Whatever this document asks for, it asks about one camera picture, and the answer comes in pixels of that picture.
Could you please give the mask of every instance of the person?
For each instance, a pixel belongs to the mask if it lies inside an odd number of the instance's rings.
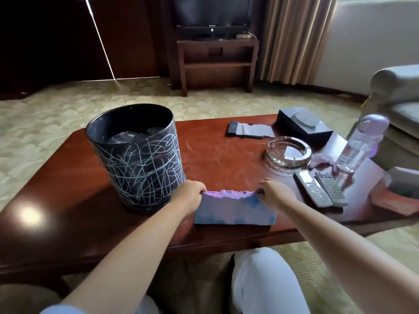
[[[296,199],[274,179],[258,185],[260,200],[290,219],[346,293],[365,313],[418,313],[419,277],[350,229]],[[181,221],[194,212],[204,184],[187,180],[170,202],[122,240],[59,305],[42,314],[160,313],[145,296]],[[235,254],[231,292],[243,314],[309,313],[297,278],[270,248]]]

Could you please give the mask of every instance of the curtain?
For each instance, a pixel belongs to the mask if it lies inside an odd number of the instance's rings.
[[[337,0],[268,0],[257,77],[312,84]]]

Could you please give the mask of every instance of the clear plastic bottle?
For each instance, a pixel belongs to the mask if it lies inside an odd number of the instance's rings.
[[[364,159],[375,155],[389,124],[389,120],[380,115],[368,115],[362,118],[336,161],[337,167],[348,173],[355,172]]]

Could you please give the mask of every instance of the television screen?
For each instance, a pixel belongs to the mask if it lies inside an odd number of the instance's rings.
[[[243,26],[249,24],[251,0],[172,0],[178,27]]]

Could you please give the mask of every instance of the floor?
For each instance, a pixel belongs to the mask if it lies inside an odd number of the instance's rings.
[[[0,211],[52,155],[71,132],[98,114],[121,105],[157,103],[169,107],[176,121],[277,113],[301,106],[320,116],[345,136],[358,118],[360,105],[348,99],[284,89],[272,84],[242,89],[191,90],[188,97],[173,91],[164,78],[124,80],[117,84],[78,82],[47,88],[25,100],[0,102]],[[419,225],[375,234],[368,238],[419,273]],[[305,242],[274,247],[295,271],[312,313],[358,313]],[[231,254],[207,259],[180,258],[164,264],[150,292],[177,313],[211,311],[218,302],[223,274]],[[66,277],[75,287],[84,275]],[[51,291],[23,286],[0,286],[0,314],[38,313],[58,302]]]

